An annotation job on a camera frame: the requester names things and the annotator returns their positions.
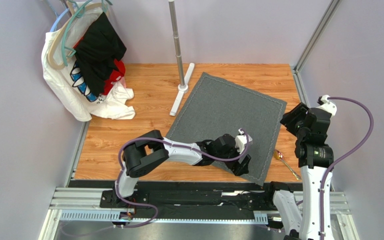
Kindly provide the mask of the iridescent metal spoon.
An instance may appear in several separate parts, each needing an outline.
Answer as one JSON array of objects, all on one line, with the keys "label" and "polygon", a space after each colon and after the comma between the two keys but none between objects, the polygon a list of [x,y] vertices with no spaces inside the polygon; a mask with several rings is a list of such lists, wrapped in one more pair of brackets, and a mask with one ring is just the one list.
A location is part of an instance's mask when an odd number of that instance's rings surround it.
[{"label": "iridescent metal spoon", "polygon": [[289,170],[290,172],[293,174],[293,176],[298,180],[298,181],[301,181],[302,178],[301,176],[285,161],[284,159],[284,155],[277,149],[274,149],[273,150],[273,157],[282,162]]}]

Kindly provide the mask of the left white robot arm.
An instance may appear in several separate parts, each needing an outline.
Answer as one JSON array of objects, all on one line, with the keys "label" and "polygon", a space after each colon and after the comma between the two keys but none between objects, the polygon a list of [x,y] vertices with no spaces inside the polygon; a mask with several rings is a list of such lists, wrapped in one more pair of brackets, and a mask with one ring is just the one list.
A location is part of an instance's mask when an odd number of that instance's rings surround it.
[{"label": "left white robot arm", "polygon": [[119,150],[121,170],[114,183],[114,193],[118,198],[132,196],[139,178],[164,162],[198,167],[222,162],[235,176],[247,174],[251,160],[248,151],[252,144],[252,137],[242,128],[237,136],[224,134],[215,140],[193,143],[173,141],[163,137],[159,130],[152,130],[128,141]]}]

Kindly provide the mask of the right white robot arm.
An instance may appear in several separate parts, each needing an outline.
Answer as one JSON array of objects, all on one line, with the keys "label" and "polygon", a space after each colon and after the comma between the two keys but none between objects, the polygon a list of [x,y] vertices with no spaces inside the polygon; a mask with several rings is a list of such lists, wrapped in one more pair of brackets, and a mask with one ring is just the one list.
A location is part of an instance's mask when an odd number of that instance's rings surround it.
[{"label": "right white robot arm", "polygon": [[280,123],[296,137],[295,156],[303,184],[302,210],[290,187],[282,182],[271,182],[271,204],[282,220],[286,240],[332,240],[330,188],[334,153],[325,143],[331,117],[337,107],[329,101],[318,107],[299,103],[285,113]]}]

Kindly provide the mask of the grey cloth napkin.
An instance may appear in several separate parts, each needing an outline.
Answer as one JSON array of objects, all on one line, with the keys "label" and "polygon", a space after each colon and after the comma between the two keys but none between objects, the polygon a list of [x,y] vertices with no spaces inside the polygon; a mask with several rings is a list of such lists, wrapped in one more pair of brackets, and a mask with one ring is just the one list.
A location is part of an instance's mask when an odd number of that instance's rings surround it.
[{"label": "grey cloth napkin", "polygon": [[244,129],[252,138],[249,173],[242,178],[265,183],[287,103],[220,77],[202,73],[166,137],[193,143],[235,137]]}]

